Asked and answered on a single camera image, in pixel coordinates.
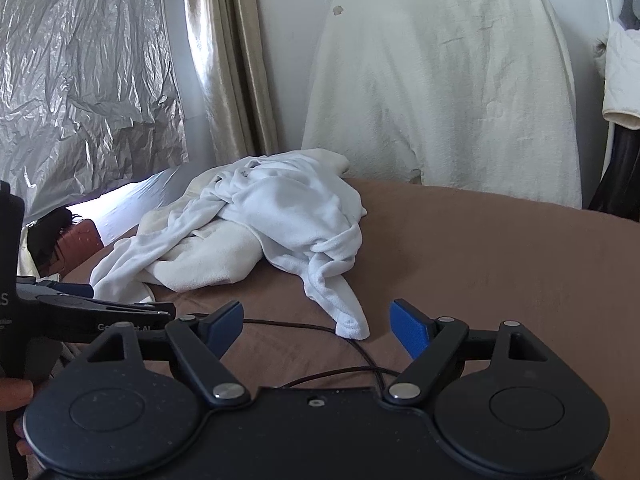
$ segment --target beige curtain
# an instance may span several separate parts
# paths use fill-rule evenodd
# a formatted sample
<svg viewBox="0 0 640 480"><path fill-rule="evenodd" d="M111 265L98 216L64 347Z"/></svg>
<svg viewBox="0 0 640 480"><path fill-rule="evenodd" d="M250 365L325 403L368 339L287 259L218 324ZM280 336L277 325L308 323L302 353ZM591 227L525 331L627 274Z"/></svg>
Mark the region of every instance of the beige curtain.
<svg viewBox="0 0 640 480"><path fill-rule="evenodd" d="M185 0L218 164L278 151L257 0Z"/></svg>

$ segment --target hand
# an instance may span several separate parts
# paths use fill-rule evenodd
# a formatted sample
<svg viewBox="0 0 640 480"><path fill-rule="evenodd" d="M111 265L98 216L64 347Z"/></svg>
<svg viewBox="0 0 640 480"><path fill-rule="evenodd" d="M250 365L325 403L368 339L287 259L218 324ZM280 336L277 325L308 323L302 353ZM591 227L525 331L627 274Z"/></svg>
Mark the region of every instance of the hand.
<svg viewBox="0 0 640 480"><path fill-rule="evenodd" d="M26 406L33 399L33 383L24 379L0 379L0 412L12 412ZM18 453L31 454L31 448L24 440L22 418L15 421L14 431L22 439L17 444Z"/></svg>

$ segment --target bed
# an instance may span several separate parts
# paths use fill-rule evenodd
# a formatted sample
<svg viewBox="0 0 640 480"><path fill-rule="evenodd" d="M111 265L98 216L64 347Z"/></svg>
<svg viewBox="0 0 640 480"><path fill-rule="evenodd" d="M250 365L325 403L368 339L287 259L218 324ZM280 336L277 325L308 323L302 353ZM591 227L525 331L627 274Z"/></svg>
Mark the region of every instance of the bed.
<svg viewBox="0 0 640 480"><path fill-rule="evenodd" d="M363 346L379 366L402 370L410 358L389 330L388 306L404 298L431 317L453 316L477 329L518 320L602 397L611 428L596 471L637 480L640 461L640 226L601 213L505 196L393 182L349 180L368 215L363 245L345 277L369 321ZM87 282L111 247L71 272ZM179 314L213 312L240 300L245 317L332 326L297 276L265 260L242 282L177 294L155 287ZM223 358L254 392L296 378L363 365L331 333L246 324ZM166 364L149 366L168 372ZM370 373L308 386L373 384Z"/></svg>

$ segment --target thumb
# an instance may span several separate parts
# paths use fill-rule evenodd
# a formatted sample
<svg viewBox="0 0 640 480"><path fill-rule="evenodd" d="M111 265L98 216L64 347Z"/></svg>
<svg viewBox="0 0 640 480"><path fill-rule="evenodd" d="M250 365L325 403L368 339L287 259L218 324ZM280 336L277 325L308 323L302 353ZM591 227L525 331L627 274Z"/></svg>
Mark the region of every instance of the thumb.
<svg viewBox="0 0 640 480"><path fill-rule="evenodd" d="M11 412L33 399L33 383L24 379L0 379L0 412Z"/></svg>

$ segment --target cable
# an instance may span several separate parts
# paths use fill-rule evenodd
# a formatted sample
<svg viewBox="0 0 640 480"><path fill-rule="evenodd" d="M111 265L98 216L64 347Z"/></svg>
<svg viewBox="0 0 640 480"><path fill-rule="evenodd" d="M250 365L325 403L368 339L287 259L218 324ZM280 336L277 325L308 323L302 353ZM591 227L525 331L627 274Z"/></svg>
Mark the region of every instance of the cable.
<svg viewBox="0 0 640 480"><path fill-rule="evenodd" d="M613 16L613 6L611 3L611 0L604 0L604 1L607 5L607 16L609 18L609 26L611 26L611 24L615 20L615 17ZM611 155L613 153L613 139L614 139L615 132L616 132L616 125L613 122L609 121L609 131L607 133L607 147L604 152L604 161L602 164L602 176L600 177L601 179L604 177L604 174L606 173L607 168L609 167L609 164L611 162Z"/></svg>
<svg viewBox="0 0 640 480"><path fill-rule="evenodd" d="M298 386L299 384L308 383L309 381L315 381L316 379L322 379L339 374L351 374L354 372L377 372L380 374L391 375L393 377L398 377L398 375L400 375L400 373L396 372L395 370L389 370L388 368L382 368L379 366L352 366L350 368L338 368L337 370L329 370L328 372L308 375L306 377L296 379L295 381L291 381L290 383L283 384L281 388L293 388L294 386Z"/></svg>
<svg viewBox="0 0 640 480"><path fill-rule="evenodd" d="M334 330L321 325L312 325L307 323L290 323L286 321L271 321L267 319L245 319L244 322L247 324L283 326L288 328L304 328L306 330L318 330L320 332L328 332L330 334L335 335ZM380 367L376 364L376 362L369 355L369 353L357 341L354 341L353 339L343 339L343 341L346 341L348 344L350 344L352 347L354 347L358 351L358 353L362 356L362 358L367 363L367 365L369 365L370 367L369 371L373 372L374 377L376 378L376 384L378 385L378 389L380 390L380 392L384 392L386 389L386 384L385 384L385 380L382 377L382 372L379 370Z"/></svg>

